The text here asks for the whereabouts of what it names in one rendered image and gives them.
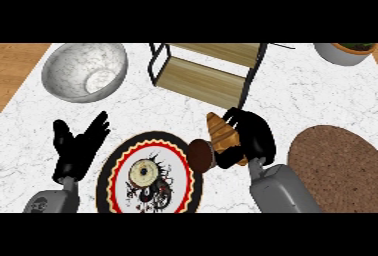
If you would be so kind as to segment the black wooden tiered shelf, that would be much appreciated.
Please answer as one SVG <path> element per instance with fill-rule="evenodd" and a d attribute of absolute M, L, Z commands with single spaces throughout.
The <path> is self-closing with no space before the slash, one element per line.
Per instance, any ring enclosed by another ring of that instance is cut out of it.
<path fill-rule="evenodd" d="M 246 75 L 237 76 L 174 57 L 171 46 L 246 67 Z M 243 107 L 267 43 L 162 43 L 159 47 L 150 43 L 149 48 L 147 74 L 155 87 L 224 109 Z"/>

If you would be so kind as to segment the decorated black red plate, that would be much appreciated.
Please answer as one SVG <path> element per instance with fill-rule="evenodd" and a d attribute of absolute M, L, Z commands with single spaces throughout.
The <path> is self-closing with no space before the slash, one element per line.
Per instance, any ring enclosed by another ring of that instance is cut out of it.
<path fill-rule="evenodd" d="M 171 133 L 144 132 L 112 152 L 95 186 L 98 213 L 194 213 L 202 175 L 189 168 L 187 143 Z"/>

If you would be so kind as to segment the chocolate cupcake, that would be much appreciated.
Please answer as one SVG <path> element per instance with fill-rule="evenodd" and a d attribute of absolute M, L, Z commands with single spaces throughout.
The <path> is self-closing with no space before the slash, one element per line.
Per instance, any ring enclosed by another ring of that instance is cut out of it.
<path fill-rule="evenodd" d="M 194 139 L 187 147 L 186 155 L 190 169 L 196 173 L 205 173 L 215 166 L 215 156 L 211 143 Z"/>

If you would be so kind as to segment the grey potted plant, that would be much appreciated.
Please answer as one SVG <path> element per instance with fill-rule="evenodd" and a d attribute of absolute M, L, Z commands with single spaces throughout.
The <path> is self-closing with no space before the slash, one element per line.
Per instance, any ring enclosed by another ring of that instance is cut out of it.
<path fill-rule="evenodd" d="M 335 65 L 354 66 L 375 51 L 376 44 L 366 51 L 352 50 L 339 43 L 315 43 L 314 49 L 320 57 Z"/>

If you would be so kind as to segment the brown oval placemat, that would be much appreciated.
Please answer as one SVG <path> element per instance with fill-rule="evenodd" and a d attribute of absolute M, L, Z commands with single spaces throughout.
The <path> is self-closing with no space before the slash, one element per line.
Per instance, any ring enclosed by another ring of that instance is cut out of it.
<path fill-rule="evenodd" d="M 307 128 L 287 152 L 293 169 L 327 213 L 378 213 L 378 149 L 330 125 Z"/>

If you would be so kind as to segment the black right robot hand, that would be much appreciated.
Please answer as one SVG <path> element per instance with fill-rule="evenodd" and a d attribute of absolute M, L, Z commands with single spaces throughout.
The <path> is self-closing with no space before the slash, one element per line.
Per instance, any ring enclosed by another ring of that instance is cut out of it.
<path fill-rule="evenodd" d="M 276 156 L 276 144 L 265 120 L 255 113 L 234 107 L 227 110 L 222 120 L 236 129 L 240 145 L 214 153 L 218 167 L 230 168 L 243 158 L 265 158 L 264 165 L 270 165 Z"/>

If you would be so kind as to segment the grey marble bowl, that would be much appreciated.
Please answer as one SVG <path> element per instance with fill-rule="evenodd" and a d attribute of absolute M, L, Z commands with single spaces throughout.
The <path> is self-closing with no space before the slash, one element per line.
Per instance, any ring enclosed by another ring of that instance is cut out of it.
<path fill-rule="evenodd" d="M 91 103 L 116 91 L 126 69 L 128 58 L 121 43 L 66 43 L 45 60 L 41 83 L 59 99 Z"/>

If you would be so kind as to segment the golden brown croissant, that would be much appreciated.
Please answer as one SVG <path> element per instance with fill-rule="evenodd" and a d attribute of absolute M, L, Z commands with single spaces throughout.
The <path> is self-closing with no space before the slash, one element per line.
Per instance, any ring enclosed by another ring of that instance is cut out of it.
<path fill-rule="evenodd" d="M 212 112 L 206 114 L 206 128 L 211 165 L 222 169 L 234 164 L 245 166 L 248 159 L 242 153 L 239 134 L 224 119 Z"/>

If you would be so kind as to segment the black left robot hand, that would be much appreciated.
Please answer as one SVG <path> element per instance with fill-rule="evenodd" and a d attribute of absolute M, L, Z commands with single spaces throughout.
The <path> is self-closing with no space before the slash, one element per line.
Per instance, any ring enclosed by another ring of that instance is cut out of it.
<path fill-rule="evenodd" d="M 106 119 L 107 113 L 101 111 L 87 130 L 76 136 L 72 135 L 63 120 L 57 119 L 53 122 L 53 146 L 59 154 L 51 176 L 56 183 L 62 184 L 66 177 L 70 177 L 75 181 L 84 178 L 95 153 L 109 134 L 109 122 Z"/>

